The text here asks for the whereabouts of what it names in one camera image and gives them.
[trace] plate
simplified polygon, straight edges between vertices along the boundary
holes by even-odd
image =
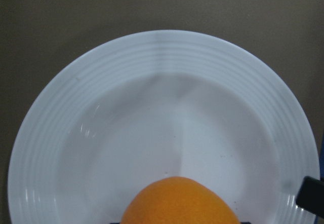
[[[118,222],[143,187],[174,175],[241,221],[314,221],[295,196],[319,177],[317,150],[286,84],[229,42],[157,30],[96,47],[44,88],[11,156],[12,223]]]

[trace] orange ball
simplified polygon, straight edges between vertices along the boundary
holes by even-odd
[[[120,224],[239,224],[214,192],[185,177],[169,177],[144,188]]]

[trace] orange object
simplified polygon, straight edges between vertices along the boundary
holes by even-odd
[[[234,212],[208,188],[185,177],[169,177],[144,188],[120,224],[239,224]]]

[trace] white plate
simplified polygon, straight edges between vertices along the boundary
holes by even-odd
[[[173,175],[241,221],[314,221],[295,196],[319,176],[316,146],[284,82],[231,43],[160,30],[89,51],[41,92],[11,156],[12,222],[120,221],[138,191]]]

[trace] brown table surface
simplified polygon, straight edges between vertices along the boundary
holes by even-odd
[[[11,149],[37,95],[84,52],[134,32],[192,30],[248,50],[294,92],[320,145],[324,0],[0,0],[0,21],[0,223]]]

